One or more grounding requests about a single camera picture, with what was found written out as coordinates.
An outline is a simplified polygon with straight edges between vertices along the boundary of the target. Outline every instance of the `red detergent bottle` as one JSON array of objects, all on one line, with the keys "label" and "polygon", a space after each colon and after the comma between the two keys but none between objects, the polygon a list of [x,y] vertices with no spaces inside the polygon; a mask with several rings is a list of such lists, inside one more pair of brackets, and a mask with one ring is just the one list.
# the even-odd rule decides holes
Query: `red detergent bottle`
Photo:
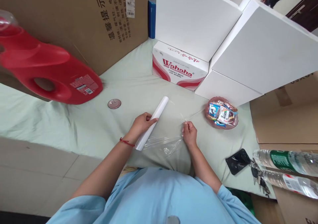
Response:
[{"label": "red detergent bottle", "polygon": [[[18,26],[13,15],[0,10],[0,63],[28,89],[50,100],[82,104],[96,97],[103,84],[99,76],[65,49],[45,44]],[[35,79],[54,84],[44,90]]]}]

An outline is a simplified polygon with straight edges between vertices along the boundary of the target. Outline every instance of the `shirt sleeve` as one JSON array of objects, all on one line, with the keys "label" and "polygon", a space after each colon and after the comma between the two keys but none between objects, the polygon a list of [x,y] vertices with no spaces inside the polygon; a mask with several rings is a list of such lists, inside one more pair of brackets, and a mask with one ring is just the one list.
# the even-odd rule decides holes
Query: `shirt sleeve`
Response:
[{"label": "shirt sleeve", "polygon": [[47,224],[89,224],[104,211],[106,201],[98,196],[80,196],[66,202]]},{"label": "shirt sleeve", "polygon": [[233,196],[224,185],[220,187],[217,196],[235,223],[260,224],[244,204],[236,196]]}]

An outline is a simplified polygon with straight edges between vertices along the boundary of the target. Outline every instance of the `white cardboard tube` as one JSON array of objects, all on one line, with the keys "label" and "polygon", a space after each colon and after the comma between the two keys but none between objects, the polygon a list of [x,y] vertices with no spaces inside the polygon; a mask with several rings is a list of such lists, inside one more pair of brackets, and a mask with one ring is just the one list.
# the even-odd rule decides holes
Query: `white cardboard tube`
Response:
[{"label": "white cardboard tube", "polygon": [[[157,106],[155,112],[152,114],[152,117],[151,119],[153,118],[159,118],[161,113],[163,112],[164,108],[166,107],[167,103],[169,101],[169,98],[164,96],[161,100],[161,102],[159,103],[159,105]],[[136,143],[136,150],[139,150],[141,151],[144,147],[144,145],[146,144],[146,141],[148,140],[152,130],[154,129],[155,125],[157,123],[154,123],[153,125],[151,125],[151,127],[149,127],[149,129],[143,133],[139,139],[137,140],[137,143]]]}]

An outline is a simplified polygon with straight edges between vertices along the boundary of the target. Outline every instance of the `pink bowl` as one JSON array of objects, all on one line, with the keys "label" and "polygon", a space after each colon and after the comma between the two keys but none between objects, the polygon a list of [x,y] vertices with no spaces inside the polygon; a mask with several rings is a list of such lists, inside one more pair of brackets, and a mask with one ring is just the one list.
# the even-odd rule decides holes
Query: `pink bowl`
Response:
[{"label": "pink bowl", "polygon": [[218,126],[214,123],[213,120],[211,120],[209,118],[209,104],[210,102],[214,102],[214,103],[217,103],[218,101],[221,101],[221,102],[227,102],[229,105],[230,105],[230,110],[233,111],[233,112],[237,112],[238,109],[236,107],[234,107],[228,100],[226,100],[225,98],[223,97],[213,97],[209,100],[209,102],[206,104],[205,106],[205,116],[207,118],[207,120],[209,121],[209,123],[211,124],[211,126],[213,126],[214,128],[216,129],[223,129],[223,130],[230,130],[230,129],[233,129],[234,127],[236,127],[239,123],[239,116],[238,114],[236,114],[235,116],[235,125],[226,125],[226,127],[222,127],[222,126]]}]

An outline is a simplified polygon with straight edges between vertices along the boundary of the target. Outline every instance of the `hand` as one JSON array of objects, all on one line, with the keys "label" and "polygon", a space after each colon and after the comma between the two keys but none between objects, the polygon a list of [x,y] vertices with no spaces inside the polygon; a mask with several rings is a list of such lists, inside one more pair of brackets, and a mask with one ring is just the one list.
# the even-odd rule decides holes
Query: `hand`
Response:
[{"label": "hand", "polygon": [[144,133],[148,128],[156,123],[158,118],[151,119],[151,114],[145,112],[136,117],[129,132],[124,136],[123,140],[128,140],[130,143],[135,144],[139,136]]},{"label": "hand", "polygon": [[185,141],[185,144],[187,145],[189,149],[197,147],[197,144],[196,144],[197,130],[191,121],[186,121],[184,123],[182,133],[183,133],[183,140]]}]

